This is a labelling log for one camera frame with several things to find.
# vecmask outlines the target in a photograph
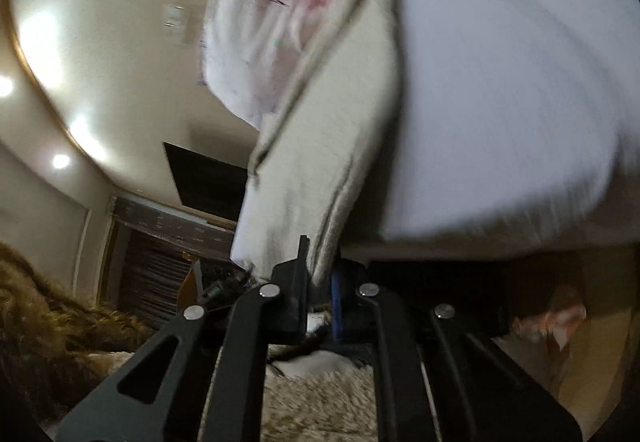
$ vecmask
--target black television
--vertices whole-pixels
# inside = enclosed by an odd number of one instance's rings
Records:
[[[164,142],[180,201],[220,218],[238,221],[246,169]]]

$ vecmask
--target ceiling light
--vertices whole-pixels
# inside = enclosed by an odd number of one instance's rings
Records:
[[[9,96],[14,91],[14,82],[7,76],[0,75],[0,97]]]
[[[62,83],[62,64],[57,46],[56,20],[43,12],[27,19],[18,32],[20,47],[37,79],[45,88]]]
[[[70,162],[71,158],[69,158],[67,155],[56,155],[53,157],[52,164],[56,169],[64,169],[69,165]]]
[[[101,146],[91,133],[86,125],[84,118],[76,120],[69,128],[71,135],[76,142],[80,144],[80,147],[92,158],[98,161],[103,161],[107,157],[107,153],[104,147]]]

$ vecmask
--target white fabric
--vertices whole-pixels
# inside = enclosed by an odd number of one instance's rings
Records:
[[[351,359],[326,350],[318,350],[308,356],[301,356],[290,361],[276,361],[271,365],[276,367],[282,375],[289,378],[309,377],[335,372],[343,374],[357,368],[351,362]],[[267,369],[267,375],[273,375],[269,368]]]
[[[348,225],[351,246],[493,257],[562,233],[573,247],[598,231],[640,239],[638,0],[402,0],[401,25],[398,135]],[[609,224],[624,235],[593,222],[613,176],[626,189]],[[571,229],[589,219],[590,232]]]
[[[259,279],[301,235],[322,291],[399,95],[396,0],[336,0],[249,163],[231,259]]]
[[[260,129],[323,11],[317,0],[208,0],[205,83],[228,110]]]

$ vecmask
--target metal rivet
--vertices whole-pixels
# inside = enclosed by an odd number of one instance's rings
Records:
[[[436,317],[439,317],[440,319],[451,319],[456,315],[456,309],[453,308],[452,305],[448,305],[446,303],[436,306],[433,311],[435,312]]]
[[[197,321],[204,316],[204,308],[200,305],[191,305],[182,313],[184,318],[188,321]]]
[[[375,283],[364,283],[360,285],[358,292],[363,297],[375,297],[380,292],[380,287]]]
[[[273,283],[260,287],[260,295],[262,297],[276,297],[280,293],[280,287]]]

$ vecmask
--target black metal frame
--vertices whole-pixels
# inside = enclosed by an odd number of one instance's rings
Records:
[[[260,440],[267,346],[305,339],[307,250],[303,238],[298,258],[242,295],[230,316],[199,306],[179,314],[66,417],[58,440],[195,440],[220,348],[202,439]],[[393,292],[359,285],[347,293],[355,299],[340,300],[341,314],[352,327],[335,341],[375,354],[381,441],[436,441],[438,431],[447,441],[582,439],[575,420],[463,319],[434,312],[429,332],[415,332]]]

